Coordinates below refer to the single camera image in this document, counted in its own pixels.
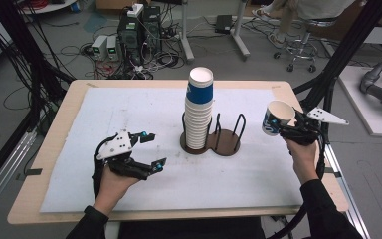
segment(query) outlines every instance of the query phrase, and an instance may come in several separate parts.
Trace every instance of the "floor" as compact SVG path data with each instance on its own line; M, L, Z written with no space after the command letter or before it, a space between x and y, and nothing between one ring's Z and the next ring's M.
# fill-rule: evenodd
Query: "floor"
M215 22L217 14L206 16L210 23ZM90 61L82 56L73 55L84 43L93 41L99 34L112 34L117 26L117 15L98 12L93 1L86 1L85 9L78 14L68 10L41 15L44 32L58 57L66 68L77 79L92 79L93 70ZM307 70L308 63L295 64L292 73L286 71L289 58L286 56L275 60L273 53L276 49L266 39L266 35L258 32L251 24L245 24L248 29L242 29L242 38L251 52L251 57L243 61L240 52L230 36L214 36L212 26L206 19L194 17L188 21L192 30L190 44L195 55L191 65L185 64L178 69L163 69L153 73L154 79L177 80L187 79L189 71L198 66L211 69L215 80L252 80L252 81L287 81L293 87L313 79L327 64L328 58L319 42L313 39L312 43L320 50L317 60L317 72ZM267 33L273 26L256 21L259 30ZM300 25L295 23L290 31L289 38L297 38L301 34ZM42 41L38 40L43 52L49 53ZM382 49L378 45L364 45L353 57L350 65L372 66L382 60ZM17 80L11 64L5 56L0 56L0 148L20 123L27 110L27 91ZM362 218L368 228L371 238L382 238L382 137L370 136L361 119L354 110L347 95L339 84L334 91L332 112L350 121L350 126L332 125L330 127L330 140L333 150L338 158L346 181L355 198ZM74 223L50 225L10 225L6 217L22 186L22 181L15 177L22 172L28 159L43 140L38 136L32 149L17 169L14 178L9 181L0 195L0 238L64 238L74 227ZM280 223L274 223L269 217L263 218L263 228L266 234L272 235L281 228ZM295 238L309 235L306 220L294 231Z

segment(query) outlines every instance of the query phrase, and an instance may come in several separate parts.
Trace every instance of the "stack of paper cups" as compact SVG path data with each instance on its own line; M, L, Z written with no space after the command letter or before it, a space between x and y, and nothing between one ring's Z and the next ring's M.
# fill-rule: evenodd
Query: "stack of paper cups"
M192 149L204 147L207 126L212 117L213 73L207 68L190 72L185 98L185 140Z

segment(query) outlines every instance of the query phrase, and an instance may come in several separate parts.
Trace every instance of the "hand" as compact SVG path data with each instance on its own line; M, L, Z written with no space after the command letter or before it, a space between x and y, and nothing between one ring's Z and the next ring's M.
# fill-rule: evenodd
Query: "hand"
M287 149L292 154L293 170L300 184L303 185L310 180L318 179L315 172L316 144L302 146L287 138L284 138L284 141L287 143Z
M93 207L108 216L128 188L138 181L133 177L116 175L110 171L108 166L105 166L101 177L100 191Z

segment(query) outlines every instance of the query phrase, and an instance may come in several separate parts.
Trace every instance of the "person's left hand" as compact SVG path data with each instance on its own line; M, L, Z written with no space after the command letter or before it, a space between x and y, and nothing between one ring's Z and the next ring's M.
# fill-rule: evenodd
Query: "person's left hand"
M100 191L93 207L108 216L128 188L138 181L139 179L133 177L116 175L110 171L108 166L105 166L101 177Z

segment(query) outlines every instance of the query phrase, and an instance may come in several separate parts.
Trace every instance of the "foot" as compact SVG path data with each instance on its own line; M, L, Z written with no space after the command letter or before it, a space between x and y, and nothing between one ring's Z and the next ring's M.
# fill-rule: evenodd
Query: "foot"
M282 48L285 43L285 39L278 39L275 33L271 33L268 36L269 42L271 42L276 48Z
M253 15L257 18L262 19L263 21L270 21L272 20L272 17L270 16L269 13L265 12L263 8L259 8L256 10L251 11Z

